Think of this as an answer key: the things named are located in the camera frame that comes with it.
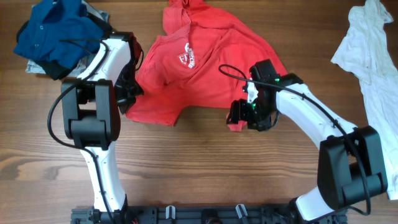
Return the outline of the red printed t-shirt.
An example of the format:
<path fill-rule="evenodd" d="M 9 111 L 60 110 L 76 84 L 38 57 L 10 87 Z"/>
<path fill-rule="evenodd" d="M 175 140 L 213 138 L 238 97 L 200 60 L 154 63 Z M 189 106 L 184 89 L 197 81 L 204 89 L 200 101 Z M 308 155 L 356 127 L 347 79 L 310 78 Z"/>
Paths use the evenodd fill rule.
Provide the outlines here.
<path fill-rule="evenodd" d="M 247 73 L 270 60 L 279 75 L 287 71 L 274 49 L 231 13 L 203 0 L 172 0 L 164 9 L 165 36 L 158 36 L 136 80 L 144 94 L 127 118 L 173 126 L 189 106 L 230 108 L 246 98 L 244 82 L 223 75 L 218 67 Z"/>

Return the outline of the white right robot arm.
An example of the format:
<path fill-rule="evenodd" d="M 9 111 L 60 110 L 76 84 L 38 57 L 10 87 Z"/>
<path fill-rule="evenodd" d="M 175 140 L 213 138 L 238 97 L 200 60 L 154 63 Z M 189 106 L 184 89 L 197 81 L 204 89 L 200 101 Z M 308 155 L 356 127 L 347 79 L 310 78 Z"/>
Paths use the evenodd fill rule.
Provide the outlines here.
<path fill-rule="evenodd" d="M 261 223 L 346 223 L 346 212 L 368 216 L 371 199 L 387 190 L 381 139 L 371 126 L 359 128 L 327 108 L 299 77 L 241 77 L 252 86 L 254 100 L 236 100 L 228 124 L 247 122 L 249 128 L 270 130 L 272 116 L 290 118 L 318 149 L 317 185 L 288 204 L 258 209 Z"/>

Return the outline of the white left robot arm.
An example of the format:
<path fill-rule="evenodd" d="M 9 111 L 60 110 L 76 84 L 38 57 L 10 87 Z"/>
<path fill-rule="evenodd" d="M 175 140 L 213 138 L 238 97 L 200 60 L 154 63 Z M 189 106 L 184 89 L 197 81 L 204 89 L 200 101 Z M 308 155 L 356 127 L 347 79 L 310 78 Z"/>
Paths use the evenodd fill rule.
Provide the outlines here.
<path fill-rule="evenodd" d="M 143 50 L 132 32 L 112 32 L 84 72 L 62 83 L 67 138 L 80 149 L 89 169 L 100 213 L 119 213 L 126 205 L 116 162 L 122 114 L 144 90 L 136 81 Z"/>

